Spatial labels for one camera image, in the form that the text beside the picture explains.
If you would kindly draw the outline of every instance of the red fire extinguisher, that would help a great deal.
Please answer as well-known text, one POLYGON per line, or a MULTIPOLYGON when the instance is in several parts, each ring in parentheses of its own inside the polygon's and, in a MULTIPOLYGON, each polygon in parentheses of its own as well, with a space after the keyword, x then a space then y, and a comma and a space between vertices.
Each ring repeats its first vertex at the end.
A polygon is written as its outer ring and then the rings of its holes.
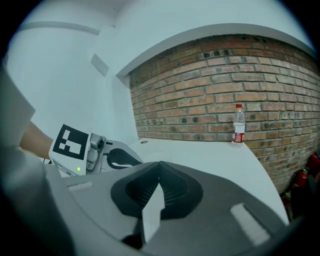
POLYGON ((294 183, 292 187, 304 187, 308 176, 309 175, 308 175, 307 168, 298 171, 298 173, 294 177, 294 181, 293 181, 294 183))

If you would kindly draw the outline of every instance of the red brick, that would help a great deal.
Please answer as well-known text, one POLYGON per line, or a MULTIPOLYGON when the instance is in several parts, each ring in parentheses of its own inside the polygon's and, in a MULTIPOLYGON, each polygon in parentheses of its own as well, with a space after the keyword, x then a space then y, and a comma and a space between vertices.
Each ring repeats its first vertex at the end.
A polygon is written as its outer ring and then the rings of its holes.
POLYGON ((262 103, 262 110, 263 111, 285 111, 286 106, 284 103, 262 103))
POLYGON ((295 110, 295 105, 292 103, 286 103, 285 110, 295 110))
POLYGON ((254 72, 254 66, 250 64, 242 64, 238 65, 239 72, 254 72))
POLYGON ((267 93, 268 101, 270 102, 278 102, 279 101, 279 94, 278 93, 267 93))
POLYGON ((156 138, 156 139, 165 139, 166 134, 162 132, 145 132, 144 136, 146 138, 156 138))
POLYGON ((240 57, 240 56, 228 56, 228 57, 226 57, 226 60, 230 64, 237 64, 237 63, 245 63, 245 62, 247 62, 247 59, 245 57, 240 57))
POLYGON ((209 85, 209 84, 210 84, 210 79, 208 77, 200 77, 200 78, 176 83, 175 89, 176 90, 184 90, 187 88, 204 86, 204 85, 209 85))
POLYGON ((253 56, 262 56, 262 57, 273 57, 274 54, 272 51, 267 51, 267 50, 254 50, 250 49, 249 54, 253 56))
POLYGON ((235 104, 214 104, 207 106, 208 113, 227 113, 236 110, 235 104))
POLYGON ((147 132, 148 131, 148 127, 147 126, 138 126, 136 128, 137 132, 147 132))
POLYGON ((188 116, 180 119, 181 124, 213 124, 215 122, 215 115, 188 116))
POLYGON ((258 141, 258 140, 265 140, 267 138, 266 132, 246 132, 244 135, 245 141, 258 141))
POLYGON ((219 66, 226 64, 225 58, 210 58, 208 59, 209 66, 219 66))
POLYGON ((177 101, 166 102, 162 104, 162 107, 164 110, 176 109, 178 107, 178 102, 177 101))
POLYGON ((250 48, 251 44, 248 42, 225 42, 224 48, 250 48))
POLYGON ((137 97, 137 96, 139 96, 141 94, 142 94, 142 89, 136 90, 135 92, 131 93, 131 98, 137 97))
POLYGON ((259 143, 257 141, 244 141, 244 143, 249 149, 257 149, 259 147, 259 143))
POLYGON ((259 122, 249 122, 245 124, 245 130, 247 132, 256 132, 261 130, 261 124, 259 122))
POLYGON ((278 59, 271 59, 272 65, 291 69, 290 63, 278 59))
POLYGON ((203 104, 212 104, 214 102, 213 96, 187 98, 178 101, 179 107, 189 107, 203 104))
POLYGON ((221 73, 234 73, 237 72, 236 67, 234 65, 226 65, 226 66, 219 66, 219 67, 210 67, 204 68, 201 70, 202 76, 208 75, 215 75, 221 73))
POLYGON ((158 76, 154 76, 154 77, 148 79, 147 81, 144 81, 142 84, 140 84, 140 88, 151 85, 151 84, 155 83, 156 81, 158 81, 158 79, 159 79, 158 76))
POLYGON ((304 96, 302 96, 302 95, 296 96, 296 101, 297 102, 305 102, 304 96))
POLYGON ((298 86, 293 86, 293 93, 294 94, 306 95, 307 91, 304 88, 301 88, 301 87, 298 87, 298 86))
POLYGON ((279 131, 268 131, 266 133, 266 138, 267 139, 277 139, 279 137, 279 131))
POLYGON ((188 65, 179 66, 173 70, 173 74, 180 74, 180 73, 184 73, 184 72, 187 72, 190 70, 200 69, 205 66, 206 66, 206 62, 204 60, 202 60, 202 61, 194 62, 194 63, 188 64, 188 65))
POLYGON ((143 102, 138 102, 138 103, 132 105, 134 110, 138 109, 138 108, 142 108, 143 106, 144 106, 143 102))
POLYGON ((236 102, 258 102, 258 101, 265 101, 266 99, 267 99, 267 95, 261 92, 235 93, 236 102))
POLYGON ((185 141, 215 141, 215 134, 182 134, 185 141))
POLYGON ((274 153, 274 151, 275 151, 275 148, 273 147, 273 148, 265 148, 264 150, 263 150, 263 155, 265 156, 265 155, 272 155, 273 153, 274 153))
POLYGON ((167 87, 164 87, 161 89, 161 93, 162 94, 168 94, 168 93, 172 93, 175 91, 175 86, 174 85, 169 85, 167 87))
POLYGON ((241 83, 224 83, 210 85, 205 88, 207 94, 218 94, 218 93, 228 93, 228 92, 239 92, 243 91, 241 83))
POLYGON ((223 124, 213 124, 208 127, 209 132, 213 133, 227 133, 232 132, 234 126, 232 123, 223 123, 223 124))
POLYGON ((166 118, 166 117, 179 117, 185 116, 187 114, 187 110, 183 109, 174 109, 174 110, 164 110, 157 113, 159 118, 166 118))
POLYGON ((233 81, 263 81, 264 75, 258 73, 234 73, 231 75, 233 81))
POLYGON ((291 144, 298 143, 298 142, 303 142, 304 139, 305 139, 305 137, 303 135, 292 137, 291 138, 291 144))
POLYGON ((183 80, 189 80, 189 79, 194 79, 200 77, 200 71, 199 70, 193 70, 187 73, 184 73, 182 75, 183 80))
POLYGON ((179 118, 178 117, 167 117, 165 119, 165 124, 166 125, 177 125, 179 123, 179 118))
POLYGON ((156 99, 155 98, 147 99, 147 100, 144 101, 144 105, 145 106, 150 106, 150 105, 153 105, 153 104, 156 104, 156 99))
POLYGON ((289 76, 284 76, 284 75, 280 75, 278 74, 276 76, 276 79, 283 84, 289 84, 289 85, 295 85, 295 79, 289 76))
POLYGON ((134 109, 133 110, 133 114, 136 116, 136 115, 139 115, 140 114, 140 109, 134 109))
POLYGON ((204 94, 204 90, 202 88, 191 89, 187 90, 185 94, 187 97, 202 96, 204 94))
POLYGON ((232 140, 232 133, 218 133, 216 140, 218 142, 231 142, 232 140))
POLYGON ((292 137, 296 134, 295 129, 289 129, 289 130, 280 130, 279 131, 279 138, 283 137, 292 137))
POLYGON ((291 138, 284 138, 282 141, 282 145, 289 145, 291 144, 291 138))
POLYGON ((259 63, 257 57, 246 56, 245 60, 246 60, 245 61, 246 63, 253 63, 253 64, 258 64, 259 63))
POLYGON ((275 74, 263 74, 266 82, 278 82, 275 74))
MULTIPOLYGON (((154 114, 155 115, 155 117, 154 118, 157 118, 157 113, 156 112, 154 112, 154 113, 148 113, 148 114, 154 114)), ((147 117, 147 114, 140 114, 140 115, 136 115, 135 117, 134 117, 134 119, 137 121, 137 120, 143 120, 143 119, 146 119, 146 118, 148 118, 147 117)))
POLYGON ((313 129, 311 127, 302 128, 302 134, 309 134, 312 132, 313 132, 313 129))
POLYGON ((252 48, 254 48, 254 49, 264 49, 265 47, 261 43, 253 43, 252 44, 252 48))
POLYGON ((293 94, 280 94, 280 101, 282 102, 296 102, 297 96, 293 94))
POLYGON ((270 82, 261 82, 261 91, 268 91, 268 92, 283 92, 284 87, 280 83, 270 83, 270 82))
POLYGON ((189 132, 190 133, 205 133, 207 131, 207 127, 205 125, 190 125, 189 132))
POLYGON ((263 73, 273 73, 273 74, 279 74, 279 68, 275 66, 268 66, 268 65, 254 65, 255 70, 257 72, 263 72, 263 73))
POLYGON ((215 96, 216 103, 229 103, 234 102, 234 95, 233 93, 228 94, 218 94, 215 96))
POLYGON ((234 55, 247 55, 247 49, 232 49, 234 55))
POLYGON ((258 147, 259 148, 272 148, 280 146, 282 143, 282 139, 270 139, 270 140, 264 140, 260 141, 258 147))
POLYGON ((268 120, 279 120, 279 112, 269 112, 268 120))
POLYGON ((260 86, 257 82, 244 82, 243 85, 246 91, 260 91, 260 86))
POLYGON ((185 64, 195 62, 195 61, 196 61, 195 56, 189 56, 189 57, 185 57, 185 58, 180 59, 180 64, 185 65, 185 64))
POLYGON ((163 126, 159 126, 159 132, 186 133, 187 131, 188 131, 188 126, 186 126, 186 125, 163 125, 163 126))
POLYGON ((260 64, 271 65, 271 60, 269 58, 258 57, 260 64))
POLYGON ((189 56, 189 55, 193 55, 193 54, 197 54, 197 53, 200 53, 201 52, 201 48, 200 46, 194 46, 188 50, 184 50, 184 51, 181 51, 181 52, 178 52, 174 55, 171 55, 170 56, 170 61, 175 61, 175 60, 178 60, 178 59, 181 59, 183 57, 186 57, 186 56, 189 56))
POLYGON ((275 121, 275 122, 263 122, 261 124, 262 130, 276 130, 283 129, 285 127, 285 122, 275 121))
POLYGON ((168 85, 168 83, 166 82, 166 80, 160 80, 158 82, 155 82, 154 84, 152 84, 153 88, 154 89, 158 89, 158 88, 161 88, 161 87, 164 87, 168 85))
POLYGON ((153 89, 154 89, 154 85, 151 84, 151 85, 149 85, 149 86, 144 87, 144 88, 142 89, 142 93, 145 94, 145 93, 147 93, 147 92, 152 91, 153 89))
POLYGON ((216 74, 211 77, 214 84, 231 82, 230 74, 216 74))
POLYGON ((232 123, 234 121, 234 114, 219 114, 218 121, 220 123, 232 123))
POLYGON ((292 94, 293 93, 293 86, 292 85, 284 84, 283 88, 284 88, 284 92, 285 93, 288 93, 288 94, 292 94))
POLYGON ((162 110, 162 106, 160 104, 143 107, 140 109, 140 112, 146 113, 146 112, 154 112, 154 111, 159 111, 159 110, 162 110))
POLYGON ((261 104, 260 103, 247 103, 246 104, 246 111, 247 112, 261 111, 261 104))
POLYGON ((184 91, 177 91, 177 92, 172 92, 168 94, 163 94, 155 98, 155 101, 157 103, 161 102, 168 102, 172 100, 177 100, 185 97, 185 92, 184 91))
POLYGON ((141 102, 141 101, 144 101, 146 99, 150 99, 150 98, 156 97, 156 96, 158 96, 160 94, 161 94, 161 91, 159 89, 158 90, 153 90, 153 91, 150 91, 150 92, 148 92, 146 94, 140 95, 138 97, 138 101, 141 102))
POLYGON ((173 75, 172 70, 168 70, 164 73, 159 74, 158 78, 159 78, 159 80, 163 80, 163 79, 171 77, 172 75, 173 75))
POLYGON ((294 104, 294 111, 308 111, 308 107, 305 104, 294 104))
POLYGON ((168 79, 165 80, 166 85, 171 85, 171 84, 175 84, 177 82, 180 82, 182 80, 180 75, 176 75, 173 77, 170 77, 168 79))
POLYGON ((206 113, 204 106, 189 107, 189 115, 202 115, 206 113))
POLYGON ((244 115, 247 122, 268 120, 268 113, 245 113, 244 115))
POLYGON ((181 140, 182 135, 180 133, 166 133, 166 138, 169 140, 181 140))
POLYGON ((256 157, 259 157, 259 156, 262 156, 262 153, 264 150, 263 149, 252 149, 251 151, 256 157))

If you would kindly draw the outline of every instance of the white table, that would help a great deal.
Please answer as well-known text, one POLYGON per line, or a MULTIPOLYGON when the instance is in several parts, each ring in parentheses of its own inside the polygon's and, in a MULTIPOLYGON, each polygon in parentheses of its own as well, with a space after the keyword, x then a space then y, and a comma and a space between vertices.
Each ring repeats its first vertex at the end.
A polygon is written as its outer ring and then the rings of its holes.
POLYGON ((167 161, 226 178, 269 206, 286 225, 288 217, 279 194, 251 150, 230 142, 142 138, 129 145, 143 162, 167 161))

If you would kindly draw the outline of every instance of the white plastic piece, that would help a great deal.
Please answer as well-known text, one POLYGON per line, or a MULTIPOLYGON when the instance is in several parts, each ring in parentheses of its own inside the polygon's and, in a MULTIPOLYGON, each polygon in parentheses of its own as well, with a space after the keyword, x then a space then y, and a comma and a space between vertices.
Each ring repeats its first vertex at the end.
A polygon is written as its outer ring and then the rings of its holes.
POLYGON ((150 241, 150 239, 160 228, 161 210, 164 208, 164 191, 162 190, 160 184, 158 184, 149 202, 142 210, 143 233, 146 243, 150 241))
POLYGON ((243 203, 232 206, 230 212, 254 246, 259 246, 270 239, 268 232, 246 210, 243 203))

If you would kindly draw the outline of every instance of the white wall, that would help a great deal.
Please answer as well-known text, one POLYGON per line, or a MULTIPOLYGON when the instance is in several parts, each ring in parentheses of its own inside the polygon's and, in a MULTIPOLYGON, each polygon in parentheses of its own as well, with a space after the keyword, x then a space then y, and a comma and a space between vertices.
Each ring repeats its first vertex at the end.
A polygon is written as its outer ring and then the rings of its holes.
POLYGON ((119 75, 170 47, 212 35, 269 36, 312 48, 277 0, 132 0, 117 16, 115 30, 108 60, 119 75))
MULTIPOLYGON (((101 0, 47 0, 23 24, 65 22, 97 30, 112 28, 117 13, 101 0)), ((62 123, 109 139, 118 134, 111 79, 90 63, 97 39, 78 30, 36 27, 17 32, 10 42, 9 75, 35 108, 31 120, 50 137, 62 123)))
POLYGON ((32 121, 48 136, 65 122, 94 128, 97 95, 104 78, 90 64, 95 35, 58 28, 20 31, 11 42, 7 69, 35 108, 32 121))
POLYGON ((66 22, 101 30, 113 26, 118 11, 104 0, 44 0, 25 19, 30 22, 66 22))

